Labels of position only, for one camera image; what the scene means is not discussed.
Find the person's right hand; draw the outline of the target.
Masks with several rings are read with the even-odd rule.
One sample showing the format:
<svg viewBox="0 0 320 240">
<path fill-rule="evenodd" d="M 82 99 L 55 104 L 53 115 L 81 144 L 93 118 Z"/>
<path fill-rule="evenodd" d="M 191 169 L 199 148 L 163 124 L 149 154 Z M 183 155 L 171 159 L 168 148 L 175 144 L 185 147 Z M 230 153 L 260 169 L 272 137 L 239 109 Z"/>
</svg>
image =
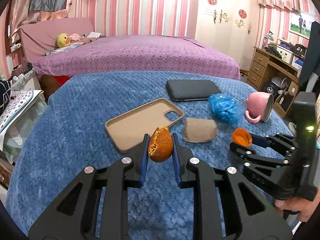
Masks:
<svg viewBox="0 0 320 240">
<path fill-rule="evenodd" d="M 274 204 L 279 214 L 282 215 L 284 210 L 299 211 L 298 220 L 307 222 L 319 204 L 319 191 L 312 202 L 301 197 L 292 197 L 286 200 L 276 200 Z"/>
</svg>

